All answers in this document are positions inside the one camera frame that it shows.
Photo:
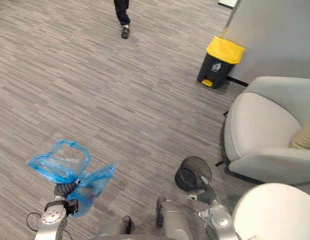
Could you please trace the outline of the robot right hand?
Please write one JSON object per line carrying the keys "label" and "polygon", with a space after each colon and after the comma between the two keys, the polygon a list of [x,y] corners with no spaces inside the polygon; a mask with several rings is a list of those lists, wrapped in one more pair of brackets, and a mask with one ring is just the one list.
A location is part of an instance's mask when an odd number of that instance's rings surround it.
{"label": "robot right hand", "polygon": [[200,177],[204,185],[205,191],[199,194],[189,194],[186,196],[188,200],[199,201],[208,205],[211,205],[214,201],[218,201],[215,190],[212,185],[203,175]]}

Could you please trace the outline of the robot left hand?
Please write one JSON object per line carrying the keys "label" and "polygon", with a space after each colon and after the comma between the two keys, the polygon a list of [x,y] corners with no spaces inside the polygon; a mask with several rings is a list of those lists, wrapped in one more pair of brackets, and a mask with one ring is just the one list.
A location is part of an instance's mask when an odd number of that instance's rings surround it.
{"label": "robot left hand", "polygon": [[67,196],[72,193],[77,186],[77,182],[56,184],[54,188],[54,200],[65,201],[67,199]]}

